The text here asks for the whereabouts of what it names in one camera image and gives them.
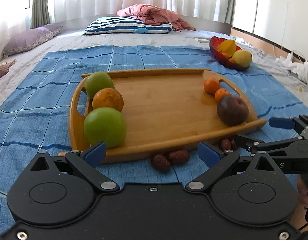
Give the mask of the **person's right hand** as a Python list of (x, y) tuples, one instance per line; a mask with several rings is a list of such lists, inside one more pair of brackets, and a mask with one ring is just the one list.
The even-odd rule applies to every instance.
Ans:
[(308, 187), (301, 176), (297, 178), (298, 202), (305, 208), (308, 208)]

